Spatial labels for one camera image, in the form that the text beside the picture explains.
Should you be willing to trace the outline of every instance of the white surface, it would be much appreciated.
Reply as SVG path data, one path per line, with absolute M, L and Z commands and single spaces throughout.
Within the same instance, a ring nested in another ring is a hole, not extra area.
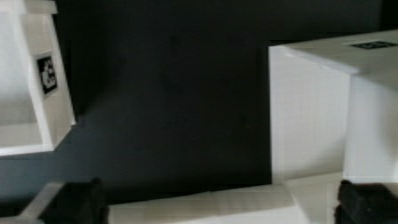
M 110 224 L 300 224 L 298 208 L 281 185 L 208 192 L 110 206 Z
M 396 47 L 364 50 L 350 46 L 371 41 L 398 43 L 398 31 L 393 30 L 321 39 L 284 46 L 290 54 L 318 65 L 332 68 L 345 74 L 362 75 L 373 72 L 384 73 L 389 68 L 396 68 L 394 57 L 389 57 L 396 54 Z
M 398 182 L 398 90 L 364 77 L 353 80 L 345 178 Z
M 350 77 L 270 48 L 272 178 L 343 170 Z
M 53 13 L 50 1 L 0 0 L 0 156 L 51 151 L 75 124 Z M 59 89 L 44 97 L 35 59 L 48 52 Z
M 284 183 L 311 224 L 334 224 L 341 178 L 343 174 L 332 173 L 290 180 Z

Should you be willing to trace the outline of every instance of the black wall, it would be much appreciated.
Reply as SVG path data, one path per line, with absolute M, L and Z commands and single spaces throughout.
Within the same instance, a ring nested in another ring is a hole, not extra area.
M 266 46 L 378 30 L 378 0 L 57 0 L 78 125 L 0 158 L 0 204 L 46 182 L 112 203 L 270 183 Z
M 382 1 L 382 16 L 380 16 L 380 28 L 382 30 L 398 29 L 398 1 Z

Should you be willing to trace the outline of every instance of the black object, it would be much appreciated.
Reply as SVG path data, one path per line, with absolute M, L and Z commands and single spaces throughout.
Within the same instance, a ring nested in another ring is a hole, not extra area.
M 99 179 L 67 183 L 39 216 L 46 224 L 106 224 L 108 206 Z
M 382 0 L 382 13 L 380 13 L 380 30 L 398 28 L 398 1 Z
M 398 199 L 382 184 L 343 181 L 337 198 L 355 224 L 398 224 Z
M 361 44 L 352 44 L 350 46 L 362 48 L 366 50 L 373 50 L 385 47 L 394 47 L 398 44 L 385 42 L 385 41 L 371 41 Z
M 37 62 L 37 68 L 39 68 L 43 93 L 44 95 L 48 95 L 48 93 L 59 87 L 51 56 L 39 58 L 35 62 Z
M 336 224 L 355 224 L 355 222 L 352 221 L 352 218 L 345 212 L 345 209 L 341 208 L 341 205 L 336 208 L 334 220 L 336 220 Z

